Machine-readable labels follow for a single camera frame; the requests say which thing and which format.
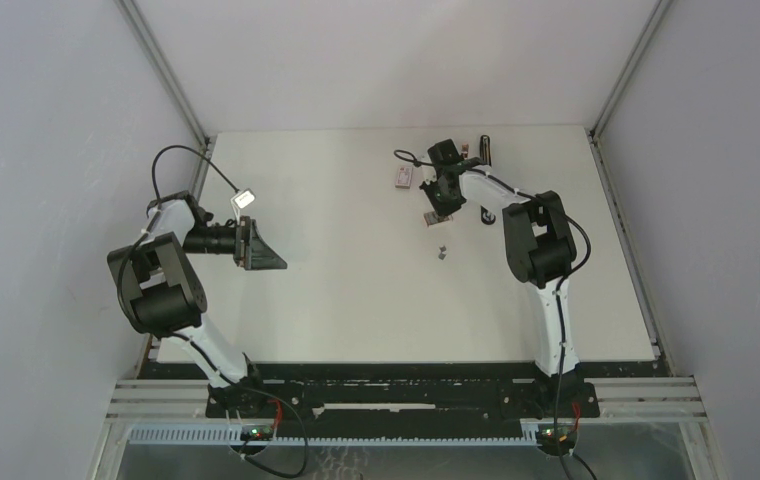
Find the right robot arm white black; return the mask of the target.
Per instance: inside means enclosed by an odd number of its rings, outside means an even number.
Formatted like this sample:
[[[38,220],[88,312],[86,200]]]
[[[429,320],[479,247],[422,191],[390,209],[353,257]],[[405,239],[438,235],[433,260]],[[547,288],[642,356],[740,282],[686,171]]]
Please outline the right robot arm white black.
[[[556,192],[534,194],[512,187],[481,159],[464,158],[450,139],[409,162],[427,170],[420,189],[438,216],[475,203],[501,223],[508,268],[526,286],[539,327],[535,364],[552,377],[534,388],[535,406],[545,415],[561,415],[572,405],[574,393],[557,376],[579,363],[571,338],[569,278],[591,256],[589,235],[565,213]]]

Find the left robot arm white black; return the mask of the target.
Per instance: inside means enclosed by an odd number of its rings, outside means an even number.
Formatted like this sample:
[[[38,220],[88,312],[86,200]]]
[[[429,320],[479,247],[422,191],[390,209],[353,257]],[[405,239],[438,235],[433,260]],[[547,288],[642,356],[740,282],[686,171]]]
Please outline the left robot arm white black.
[[[246,417],[267,407],[267,388],[252,379],[252,363],[234,349],[209,318],[204,286],[189,257],[228,255],[245,271],[285,270],[287,262],[260,236],[257,223],[240,216],[213,221],[188,191],[155,199],[147,223],[129,246],[113,250],[107,264],[122,313],[138,333],[177,344],[214,388],[233,388],[230,404]]]

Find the staple box red white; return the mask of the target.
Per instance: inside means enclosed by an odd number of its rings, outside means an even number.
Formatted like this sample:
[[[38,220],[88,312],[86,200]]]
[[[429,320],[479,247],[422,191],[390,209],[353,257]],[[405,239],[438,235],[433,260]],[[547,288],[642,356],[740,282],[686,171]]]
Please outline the staple box red white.
[[[395,177],[396,189],[410,189],[412,185],[414,169],[411,166],[400,166]]]

